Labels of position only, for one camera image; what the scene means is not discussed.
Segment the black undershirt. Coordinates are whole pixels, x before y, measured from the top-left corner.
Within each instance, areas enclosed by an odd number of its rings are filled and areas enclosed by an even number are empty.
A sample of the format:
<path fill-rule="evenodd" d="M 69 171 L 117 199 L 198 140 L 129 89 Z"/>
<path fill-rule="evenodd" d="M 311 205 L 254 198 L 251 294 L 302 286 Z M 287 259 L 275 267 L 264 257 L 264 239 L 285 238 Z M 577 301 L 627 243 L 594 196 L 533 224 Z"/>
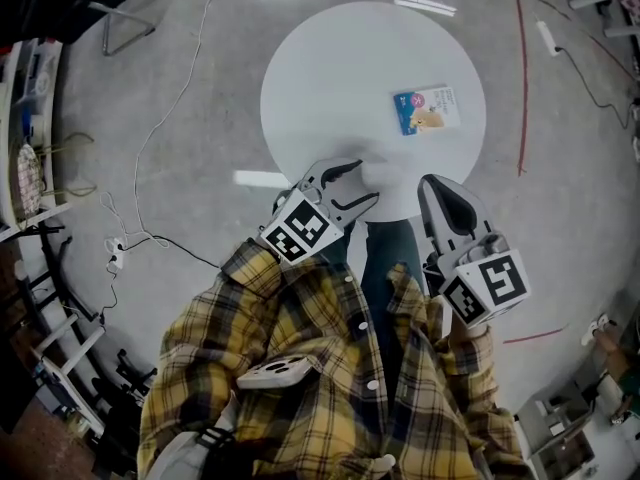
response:
<path fill-rule="evenodd" d="M 394 328 L 395 315 L 389 311 L 390 301 L 391 295 L 383 290 L 375 292 L 369 303 L 388 394 L 396 389 L 403 359 L 403 349 Z"/>

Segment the black metal table frame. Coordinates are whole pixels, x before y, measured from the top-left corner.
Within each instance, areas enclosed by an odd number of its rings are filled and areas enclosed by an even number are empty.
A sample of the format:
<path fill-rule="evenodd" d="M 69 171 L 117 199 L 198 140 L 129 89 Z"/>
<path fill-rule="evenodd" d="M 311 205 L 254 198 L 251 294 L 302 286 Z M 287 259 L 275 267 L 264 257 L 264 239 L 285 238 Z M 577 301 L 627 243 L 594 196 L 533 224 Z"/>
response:
<path fill-rule="evenodd" d="M 63 271 L 63 260 L 73 237 L 66 232 L 64 225 L 60 223 L 47 224 L 45 221 L 30 224 L 15 234 L 12 240 L 18 241 L 20 252 L 23 252 L 23 240 L 26 240 L 27 245 L 39 244 L 37 258 L 41 262 L 42 272 L 30 281 L 29 289 L 33 290 L 45 281 L 50 281 L 52 285 L 52 292 L 41 302 L 38 302 L 39 309 L 44 308 L 45 302 L 51 302 L 54 297 L 57 297 L 64 310 L 79 313 L 89 322 L 94 322 L 99 318 L 98 313 L 88 309 L 67 283 Z"/>

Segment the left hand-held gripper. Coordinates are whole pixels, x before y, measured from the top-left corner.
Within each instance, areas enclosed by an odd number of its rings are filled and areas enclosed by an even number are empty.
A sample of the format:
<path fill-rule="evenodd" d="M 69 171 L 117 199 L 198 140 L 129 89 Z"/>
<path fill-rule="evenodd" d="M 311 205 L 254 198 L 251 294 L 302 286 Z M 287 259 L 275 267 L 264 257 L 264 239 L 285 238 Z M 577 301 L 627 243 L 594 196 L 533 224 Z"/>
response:
<path fill-rule="evenodd" d="M 325 159 L 280 199 L 258 243 L 276 258 L 296 265 L 344 235 L 346 227 L 375 206 L 380 194 L 355 198 L 355 170 L 360 159 Z"/>

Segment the clear plastic storage bin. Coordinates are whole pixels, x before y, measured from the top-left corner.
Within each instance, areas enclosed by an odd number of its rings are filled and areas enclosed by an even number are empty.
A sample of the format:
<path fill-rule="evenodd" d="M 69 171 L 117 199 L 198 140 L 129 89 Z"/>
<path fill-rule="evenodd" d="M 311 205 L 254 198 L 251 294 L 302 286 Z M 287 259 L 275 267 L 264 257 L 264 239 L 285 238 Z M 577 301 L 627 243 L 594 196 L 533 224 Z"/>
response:
<path fill-rule="evenodd" d="M 54 92 L 62 45 L 31 40 L 21 43 L 12 103 L 42 102 Z"/>

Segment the black cantilever chair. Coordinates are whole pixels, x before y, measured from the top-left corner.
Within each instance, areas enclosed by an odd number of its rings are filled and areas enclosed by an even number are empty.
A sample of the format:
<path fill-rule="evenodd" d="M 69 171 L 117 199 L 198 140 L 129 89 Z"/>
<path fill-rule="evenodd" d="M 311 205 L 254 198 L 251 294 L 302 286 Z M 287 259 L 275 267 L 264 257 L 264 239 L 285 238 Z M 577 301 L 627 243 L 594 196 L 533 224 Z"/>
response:
<path fill-rule="evenodd" d="M 98 22 L 103 23 L 102 54 L 114 56 L 138 40 L 149 36 L 156 26 L 120 9 L 127 0 L 18 0 L 16 42 L 50 39 L 65 45 L 75 43 Z M 142 30 L 121 45 L 110 46 L 111 19 L 133 22 Z"/>

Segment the white tube table leg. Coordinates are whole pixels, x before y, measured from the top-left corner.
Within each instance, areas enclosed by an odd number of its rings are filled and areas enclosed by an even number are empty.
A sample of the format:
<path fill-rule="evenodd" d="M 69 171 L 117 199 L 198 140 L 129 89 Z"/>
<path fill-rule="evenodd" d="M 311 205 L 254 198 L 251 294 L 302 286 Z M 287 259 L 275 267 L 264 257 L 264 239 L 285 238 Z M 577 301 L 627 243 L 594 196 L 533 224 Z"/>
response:
<path fill-rule="evenodd" d="M 49 335 L 47 335 L 44 340 L 37 345 L 36 348 L 32 348 L 32 353 L 37 357 L 41 358 L 44 354 L 44 351 L 55 341 L 61 338 L 78 320 L 78 316 L 76 314 L 72 314 L 69 316 L 64 322 L 62 322 L 55 330 L 53 330 Z"/>
<path fill-rule="evenodd" d="M 51 359 L 49 359 L 44 354 L 41 358 L 37 358 L 44 367 L 50 371 L 58 375 L 59 377 L 67 376 L 76 366 L 77 364 L 92 350 L 92 348 L 96 345 L 96 343 L 103 337 L 105 334 L 105 329 L 103 327 L 98 327 L 88 338 L 86 338 L 79 346 L 71 352 L 66 361 L 58 366 Z"/>

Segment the short red floor tape line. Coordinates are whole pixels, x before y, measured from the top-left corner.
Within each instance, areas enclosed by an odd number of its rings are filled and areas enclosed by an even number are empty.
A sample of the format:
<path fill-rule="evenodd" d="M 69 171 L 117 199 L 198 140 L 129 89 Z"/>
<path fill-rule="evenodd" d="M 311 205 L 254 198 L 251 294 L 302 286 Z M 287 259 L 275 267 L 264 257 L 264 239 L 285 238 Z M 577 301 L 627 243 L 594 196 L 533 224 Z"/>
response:
<path fill-rule="evenodd" d="M 542 333 L 536 333 L 536 334 L 532 334 L 532 335 L 528 335 L 528 336 L 507 339 L 507 340 L 503 341 L 503 344 L 504 345 L 512 345 L 512 344 L 519 344 L 519 343 L 524 343 L 524 342 L 529 342 L 529 341 L 534 341 L 534 340 L 547 338 L 547 337 L 554 336 L 554 335 L 557 335 L 559 333 L 562 333 L 567 327 L 568 327 L 568 325 L 564 325 L 563 327 L 560 327 L 560 328 L 557 328 L 557 329 L 553 329 L 553 330 L 549 330 L 549 331 L 542 332 Z"/>

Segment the yellow plaid shirt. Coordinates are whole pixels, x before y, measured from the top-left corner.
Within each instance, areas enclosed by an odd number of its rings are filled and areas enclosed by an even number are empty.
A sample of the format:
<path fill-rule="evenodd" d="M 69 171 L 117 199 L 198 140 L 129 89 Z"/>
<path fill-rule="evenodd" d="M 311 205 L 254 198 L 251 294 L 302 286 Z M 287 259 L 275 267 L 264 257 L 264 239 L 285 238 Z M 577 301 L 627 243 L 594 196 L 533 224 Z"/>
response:
<path fill-rule="evenodd" d="M 403 264 L 387 274 L 389 311 L 403 349 L 388 394 L 371 311 L 346 266 L 308 259 L 282 266 L 266 353 L 161 348 L 145 400 L 138 474 L 172 469 L 178 446 L 195 446 L 238 403 L 232 432 L 211 453 L 219 480 L 534 480 L 512 416 L 497 406 L 461 412 L 440 366 L 442 307 Z M 304 355 L 298 384 L 240 390 L 237 379 L 275 359 Z"/>

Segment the person's right forearm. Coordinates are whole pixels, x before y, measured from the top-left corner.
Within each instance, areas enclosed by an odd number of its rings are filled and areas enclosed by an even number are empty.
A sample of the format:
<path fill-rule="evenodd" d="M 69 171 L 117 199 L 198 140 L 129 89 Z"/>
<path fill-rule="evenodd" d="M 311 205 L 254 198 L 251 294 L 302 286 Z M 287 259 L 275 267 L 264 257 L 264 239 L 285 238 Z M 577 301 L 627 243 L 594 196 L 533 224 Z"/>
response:
<path fill-rule="evenodd" d="M 490 411 L 497 392 L 490 327 L 467 329 L 453 317 L 451 331 L 437 342 L 436 352 L 460 411 Z"/>

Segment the grey open box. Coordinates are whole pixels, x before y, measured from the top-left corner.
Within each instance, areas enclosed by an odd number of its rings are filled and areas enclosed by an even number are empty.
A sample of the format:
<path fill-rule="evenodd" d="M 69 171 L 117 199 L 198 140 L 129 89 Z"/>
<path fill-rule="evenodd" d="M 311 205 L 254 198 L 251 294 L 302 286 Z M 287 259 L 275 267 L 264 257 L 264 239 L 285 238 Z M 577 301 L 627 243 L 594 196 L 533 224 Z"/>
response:
<path fill-rule="evenodd" d="M 569 480 L 594 459 L 584 433 L 595 410 L 575 382 L 555 394 L 541 391 L 516 413 L 539 480 Z"/>

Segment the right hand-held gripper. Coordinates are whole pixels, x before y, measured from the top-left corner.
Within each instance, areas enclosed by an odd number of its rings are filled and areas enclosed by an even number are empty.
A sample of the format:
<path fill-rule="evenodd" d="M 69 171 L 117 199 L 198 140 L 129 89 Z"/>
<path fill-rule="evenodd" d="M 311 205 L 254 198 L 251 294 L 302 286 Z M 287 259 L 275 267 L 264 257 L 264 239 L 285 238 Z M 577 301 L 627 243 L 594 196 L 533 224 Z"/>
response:
<path fill-rule="evenodd" d="M 530 296 L 519 251 L 494 230 L 478 197 L 449 178 L 425 175 L 418 199 L 434 247 L 423 264 L 428 293 L 442 297 L 465 327 L 486 323 Z"/>

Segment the pink checkered mesh bundle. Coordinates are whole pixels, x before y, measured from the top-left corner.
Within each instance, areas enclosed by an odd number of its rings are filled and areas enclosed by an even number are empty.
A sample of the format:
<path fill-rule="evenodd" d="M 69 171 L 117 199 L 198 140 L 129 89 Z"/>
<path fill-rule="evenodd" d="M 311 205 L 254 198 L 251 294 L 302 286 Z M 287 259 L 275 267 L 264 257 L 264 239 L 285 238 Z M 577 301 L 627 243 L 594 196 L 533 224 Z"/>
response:
<path fill-rule="evenodd" d="M 39 156 L 29 143 L 24 143 L 18 152 L 17 176 L 23 212 L 34 215 L 40 208 L 44 185 Z"/>

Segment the white smartphone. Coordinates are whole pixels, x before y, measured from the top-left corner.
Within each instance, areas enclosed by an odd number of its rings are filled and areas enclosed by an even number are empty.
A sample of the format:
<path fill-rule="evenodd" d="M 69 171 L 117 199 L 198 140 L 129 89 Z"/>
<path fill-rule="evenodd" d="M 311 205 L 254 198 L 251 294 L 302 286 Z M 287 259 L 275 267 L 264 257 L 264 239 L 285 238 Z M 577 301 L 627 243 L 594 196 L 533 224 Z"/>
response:
<path fill-rule="evenodd" d="M 240 390 L 282 389 L 300 383 L 312 369 L 304 355 L 275 359 L 251 368 L 237 381 Z"/>

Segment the black swivel chair base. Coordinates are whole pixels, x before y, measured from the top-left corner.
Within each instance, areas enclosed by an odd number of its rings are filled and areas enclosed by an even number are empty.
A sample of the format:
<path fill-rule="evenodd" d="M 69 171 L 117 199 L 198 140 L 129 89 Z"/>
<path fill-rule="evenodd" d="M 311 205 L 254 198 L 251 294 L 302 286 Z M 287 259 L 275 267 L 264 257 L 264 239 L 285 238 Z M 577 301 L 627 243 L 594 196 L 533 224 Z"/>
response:
<path fill-rule="evenodd" d="M 97 396 L 111 407 L 131 404 L 141 406 L 150 390 L 151 379 L 157 374 L 157 369 L 152 368 L 146 373 L 140 371 L 129 360 L 125 349 L 118 351 L 117 359 L 116 373 L 124 382 L 117 384 L 108 378 L 94 377 L 92 385 Z"/>

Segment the person's left forearm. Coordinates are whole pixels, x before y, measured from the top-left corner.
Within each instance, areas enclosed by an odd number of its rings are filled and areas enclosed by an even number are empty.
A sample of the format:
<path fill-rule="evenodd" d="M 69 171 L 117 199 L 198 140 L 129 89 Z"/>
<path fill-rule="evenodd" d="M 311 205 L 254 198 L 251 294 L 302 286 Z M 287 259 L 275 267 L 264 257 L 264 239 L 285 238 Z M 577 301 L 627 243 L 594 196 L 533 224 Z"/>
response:
<path fill-rule="evenodd" d="M 165 333 L 162 351 L 179 346 L 247 357 L 266 353 L 283 289 L 273 253 L 248 239 L 222 265 L 213 285 L 196 295 Z"/>

